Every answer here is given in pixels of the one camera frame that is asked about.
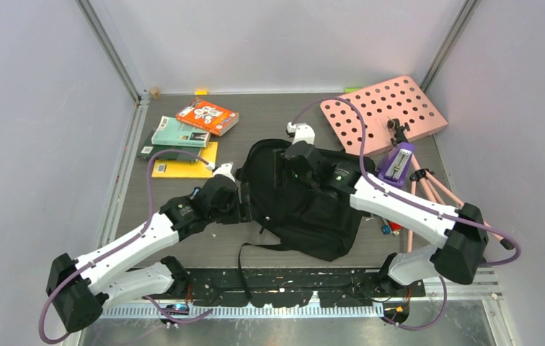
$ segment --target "orange book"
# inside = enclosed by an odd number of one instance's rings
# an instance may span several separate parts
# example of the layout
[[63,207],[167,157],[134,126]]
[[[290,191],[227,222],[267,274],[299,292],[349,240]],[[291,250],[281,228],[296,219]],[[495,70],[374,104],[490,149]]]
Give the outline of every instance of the orange book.
[[176,119],[216,136],[222,136],[239,122],[239,113],[196,97],[192,103],[177,113]]

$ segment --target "yellow book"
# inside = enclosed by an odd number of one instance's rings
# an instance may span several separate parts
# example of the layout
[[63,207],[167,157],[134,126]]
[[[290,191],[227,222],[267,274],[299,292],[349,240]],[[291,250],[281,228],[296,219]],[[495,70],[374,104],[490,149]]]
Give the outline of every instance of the yellow book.
[[[217,158],[217,142],[209,142],[200,155],[203,159],[215,164]],[[200,162],[180,162],[168,160],[156,160],[152,178],[211,178],[213,172]]]

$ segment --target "black backpack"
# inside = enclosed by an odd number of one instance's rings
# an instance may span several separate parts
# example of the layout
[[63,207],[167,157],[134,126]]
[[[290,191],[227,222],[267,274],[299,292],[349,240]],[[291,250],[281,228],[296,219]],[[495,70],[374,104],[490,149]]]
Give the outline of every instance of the black backpack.
[[[273,250],[297,250],[321,260],[346,255],[355,241],[363,212],[348,203],[322,208],[307,185],[298,181],[282,157],[291,142],[265,139],[254,144],[243,167],[236,172],[241,181],[242,200],[249,199],[252,219],[278,236],[280,244],[257,245]],[[347,162],[359,165],[359,157],[339,151],[318,149],[326,169]],[[374,162],[365,158],[366,171]]]

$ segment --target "metal floor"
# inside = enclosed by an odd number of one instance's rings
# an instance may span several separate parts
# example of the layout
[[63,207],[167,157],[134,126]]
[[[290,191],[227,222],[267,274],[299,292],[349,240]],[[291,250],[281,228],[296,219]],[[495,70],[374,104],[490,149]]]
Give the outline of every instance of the metal floor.
[[[238,167],[251,145],[263,138],[286,138],[285,125],[303,107],[332,94],[243,94],[209,95],[208,101],[236,110],[241,120],[221,138],[217,162],[232,161]],[[173,115],[193,99],[192,95],[163,95],[151,100],[144,126],[137,135],[139,143],[158,125],[162,115]],[[316,146],[340,150],[342,147],[318,107],[303,117],[316,132]],[[442,162],[433,138],[415,142],[416,156],[422,167],[438,173],[446,182]],[[155,179],[154,203],[162,205],[169,198],[186,195],[201,179]],[[134,161],[128,189],[120,196],[121,214],[115,238],[141,224],[147,217],[146,162]],[[403,252],[403,236],[384,236],[378,219],[364,219],[351,252],[334,262],[324,262],[299,252],[271,252],[247,247],[242,259],[245,267],[378,267],[391,252]],[[258,234],[255,223],[232,226],[210,225],[203,233],[160,251],[146,259],[150,265],[168,255],[177,257],[185,267],[236,267],[240,244],[276,244],[270,233]],[[415,246],[425,241],[416,236]],[[426,283],[427,296],[411,301],[407,325],[431,321],[441,305],[442,291],[437,278]],[[115,311],[131,311],[143,301],[124,304]],[[84,330],[79,344],[88,345],[513,345],[504,319],[505,301],[492,270],[482,270],[475,284],[450,283],[447,310],[440,322],[430,329],[410,332],[383,323],[378,317],[275,318],[275,319],[205,319],[184,327],[164,328],[150,316],[118,314],[99,319]]]
[[[305,106],[314,100],[335,94],[229,94],[209,95],[205,99],[240,113],[241,120],[222,137],[213,137],[219,142],[217,162],[234,162],[240,167],[252,144],[264,138],[288,139],[285,127]],[[143,130],[142,142],[149,131],[155,128],[162,115],[172,115],[188,105],[192,95],[162,95],[150,101]],[[308,123],[316,133],[315,145],[332,150],[342,149],[329,123],[317,107],[312,107],[301,121]],[[440,155],[432,137],[415,141],[416,156],[421,166],[437,172],[437,177],[446,184]],[[381,156],[374,157],[376,163]],[[124,196],[116,238],[133,230],[147,217],[146,166],[144,160],[136,159]],[[154,205],[160,206],[168,199],[187,195],[194,186],[202,185],[202,179],[155,179],[153,182]],[[364,219],[360,225],[351,252],[334,262],[324,262],[300,252],[278,253],[248,247],[243,251],[246,267],[378,267],[388,254],[405,251],[405,234],[384,236],[378,218]],[[207,229],[146,259],[150,265],[165,256],[175,256],[185,267],[236,267],[236,256],[244,242],[253,244],[276,244],[278,240],[269,232],[258,234],[257,223],[239,225],[211,224]],[[425,242],[415,237],[415,247]]]

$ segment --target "cable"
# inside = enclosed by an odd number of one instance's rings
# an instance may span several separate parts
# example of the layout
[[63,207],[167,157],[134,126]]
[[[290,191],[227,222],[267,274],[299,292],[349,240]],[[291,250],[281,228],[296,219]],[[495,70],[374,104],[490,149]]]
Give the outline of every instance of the cable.
[[164,315],[164,317],[166,317],[169,321],[180,324],[180,325],[198,322],[204,319],[205,317],[209,316],[213,312],[213,309],[208,309],[207,311],[194,317],[193,319],[176,319],[173,316],[169,315],[169,313],[165,309],[163,309],[152,297],[145,296],[144,298],[150,301],[156,307],[156,309],[158,309],[158,311],[160,311],[160,313]]
[[514,261],[517,260],[517,258],[519,258],[520,254],[521,254],[521,247],[520,247],[519,243],[511,235],[506,234],[505,232],[502,232],[500,230],[494,229],[493,227],[485,226],[485,225],[482,225],[480,223],[476,223],[476,222],[473,222],[473,221],[470,221],[470,220],[466,220],[464,218],[458,218],[457,216],[452,216],[452,215],[448,215],[448,214],[445,214],[445,213],[442,213],[442,214],[438,215],[438,212],[436,210],[433,210],[432,208],[426,207],[424,205],[420,205],[419,203],[416,203],[416,202],[413,202],[413,201],[411,201],[409,199],[406,199],[406,198],[402,197],[401,195],[393,193],[392,191],[387,191],[387,189],[385,187],[381,186],[377,182],[374,182],[368,176],[368,173],[365,170],[365,165],[364,165],[364,151],[365,151],[365,142],[366,142],[366,126],[365,126],[365,122],[364,122],[364,117],[362,116],[362,113],[360,112],[360,110],[353,103],[348,102],[346,99],[343,99],[341,97],[326,97],[324,99],[320,99],[320,100],[315,101],[315,102],[311,103],[310,105],[306,106],[306,108],[303,109],[292,120],[292,125],[295,124],[300,119],[300,117],[302,115],[304,115],[304,113],[306,113],[306,111],[309,108],[311,108],[314,105],[316,105],[318,103],[321,103],[323,101],[339,101],[339,102],[345,103],[358,116],[358,119],[360,120],[360,125],[361,125],[361,128],[362,128],[362,138],[363,138],[363,140],[360,142],[360,172],[361,172],[362,176],[364,177],[364,179],[368,182],[368,184],[372,185],[372,187],[374,187],[375,189],[377,189],[379,191],[385,192],[388,196],[396,198],[397,200],[399,200],[399,201],[401,201],[401,202],[403,202],[405,204],[408,204],[408,205],[410,205],[412,207],[423,210],[423,211],[425,211],[427,213],[430,213],[430,214],[432,214],[432,215],[434,215],[436,217],[440,216],[441,218],[445,218],[447,220],[463,223],[464,225],[467,225],[467,226],[475,227],[475,228],[482,229],[482,230],[485,230],[485,231],[493,233],[493,234],[497,234],[498,236],[501,236],[502,238],[507,239],[515,247],[515,254],[513,256],[511,256],[511,257],[509,257],[507,259],[500,260],[500,261],[483,262],[482,264],[484,264],[484,265],[490,265],[490,266],[505,265],[507,263],[514,262]]
[[41,310],[41,314],[39,315],[39,338],[41,338],[41,340],[43,342],[45,342],[46,344],[49,344],[49,345],[58,344],[59,342],[64,341],[69,336],[69,333],[67,332],[62,337],[59,337],[58,339],[50,339],[45,334],[45,328],[44,328],[45,327],[45,315],[48,313],[48,309],[50,308],[50,305],[52,305],[52,302],[54,301],[54,298],[56,298],[56,296],[58,296],[60,291],[63,288],[65,288],[65,286],[67,286],[68,283],[70,283],[72,280],[77,278],[78,275],[82,274],[83,272],[85,272],[89,268],[94,267],[98,262],[104,260],[105,258],[111,256],[112,254],[120,251],[121,249],[126,248],[128,245],[132,244],[137,239],[141,238],[141,236],[143,236],[145,234],[145,232],[147,232],[147,229],[148,229],[148,227],[149,227],[149,225],[151,223],[151,218],[154,217],[154,213],[155,213],[155,211],[154,211],[154,194],[151,191],[151,172],[152,172],[152,170],[154,168],[154,161],[156,161],[156,158],[158,156],[160,156],[162,154],[166,154],[166,153],[185,154],[185,155],[194,157],[195,159],[197,159],[198,161],[203,162],[207,166],[209,165],[209,162],[207,160],[203,159],[202,157],[200,157],[198,155],[194,155],[193,153],[190,153],[189,151],[184,151],[184,150],[179,150],[179,149],[167,149],[167,150],[158,151],[157,153],[155,153],[149,159],[149,162],[147,163],[147,171],[146,171],[146,173],[147,173],[147,195],[149,197],[148,198],[149,217],[147,218],[147,221],[143,225],[143,228],[137,234],[135,234],[135,236],[133,236],[132,238],[130,238],[126,242],[118,245],[114,249],[111,249],[110,251],[105,252],[104,254],[101,254],[97,258],[93,259],[91,262],[85,264],[83,267],[80,267],[78,270],[74,271],[66,279],[64,279],[61,282],[61,284],[58,285],[58,287],[56,287],[56,289],[52,291],[52,293],[48,297],[48,300],[46,300],[45,304],[43,304],[43,309]]
[[387,299],[385,299],[384,301],[379,301],[379,300],[376,300],[376,299],[374,299],[374,298],[368,296],[366,293],[364,293],[364,292],[362,291],[361,285],[358,285],[357,287],[358,287],[358,292],[359,292],[359,293],[362,293],[362,296],[365,296],[367,299],[370,299],[371,301],[373,301],[373,302],[375,302],[375,303],[386,303],[386,302],[388,302],[390,299],[393,298],[393,296],[389,296],[389,297],[388,297]]
[[443,277],[439,276],[439,278],[440,278],[440,283],[443,284],[443,305],[440,307],[440,312],[438,313],[438,316],[436,316],[436,318],[433,319],[430,323],[424,324],[418,327],[405,326],[403,324],[398,324],[397,322],[394,321],[394,317],[396,316],[396,314],[394,314],[390,319],[383,316],[383,320],[388,323],[395,324],[398,328],[406,329],[406,330],[424,330],[433,326],[434,324],[437,324],[438,321],[440,321],[440,318],[444,315],[444,311],[446,309],[446,302],[448,301],[448,292],[446,290],[446,284],[444,282]]

